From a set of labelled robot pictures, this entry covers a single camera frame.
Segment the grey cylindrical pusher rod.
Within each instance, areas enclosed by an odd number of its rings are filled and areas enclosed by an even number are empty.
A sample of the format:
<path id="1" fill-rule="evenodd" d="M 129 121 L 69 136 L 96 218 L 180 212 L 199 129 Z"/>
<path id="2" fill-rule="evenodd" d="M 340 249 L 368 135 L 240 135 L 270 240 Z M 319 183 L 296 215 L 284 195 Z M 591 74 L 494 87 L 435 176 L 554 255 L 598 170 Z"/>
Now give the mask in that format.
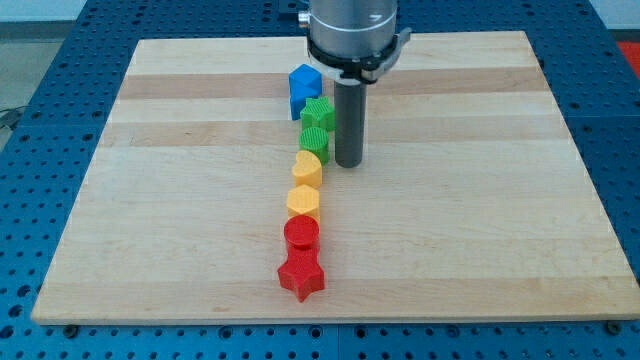
<path id="1" fill-rule="evenodd" d="M 363 158 L 366 86 L 334 85 L 335 160 L 343 168 L 357 167 Z"/>

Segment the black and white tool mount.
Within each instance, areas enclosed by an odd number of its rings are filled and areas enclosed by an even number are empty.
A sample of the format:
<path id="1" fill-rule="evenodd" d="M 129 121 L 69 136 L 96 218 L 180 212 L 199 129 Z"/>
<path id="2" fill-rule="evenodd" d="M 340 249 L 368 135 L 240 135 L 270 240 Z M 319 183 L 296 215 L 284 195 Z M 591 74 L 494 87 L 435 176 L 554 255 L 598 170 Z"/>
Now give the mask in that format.
<path id="1" fill-rule="evenodd" d="M 368 57 L 338 57 L 321 50 L 307 36 L 307 53 L 312 66 L 342 85 L 371 85 L 389 72 L 400 58 L 403 46 L 411 40 L 412 29 L 404 28 L 380 52 Z"/>

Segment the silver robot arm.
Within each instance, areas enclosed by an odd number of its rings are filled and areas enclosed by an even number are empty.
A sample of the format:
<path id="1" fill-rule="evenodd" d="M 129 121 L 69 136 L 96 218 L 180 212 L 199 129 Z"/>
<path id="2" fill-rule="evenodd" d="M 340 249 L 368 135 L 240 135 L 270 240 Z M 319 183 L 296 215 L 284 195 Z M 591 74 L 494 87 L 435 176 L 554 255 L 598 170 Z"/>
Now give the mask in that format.
<path id="1" fill-rule="evenodd" d="M 396 0 L 310 0 L 298 15 L 313 66 L 334 82 L 335 161 L 363 159 L 367 87 L 389 72 L 411 39 L 396 30 Z"/>

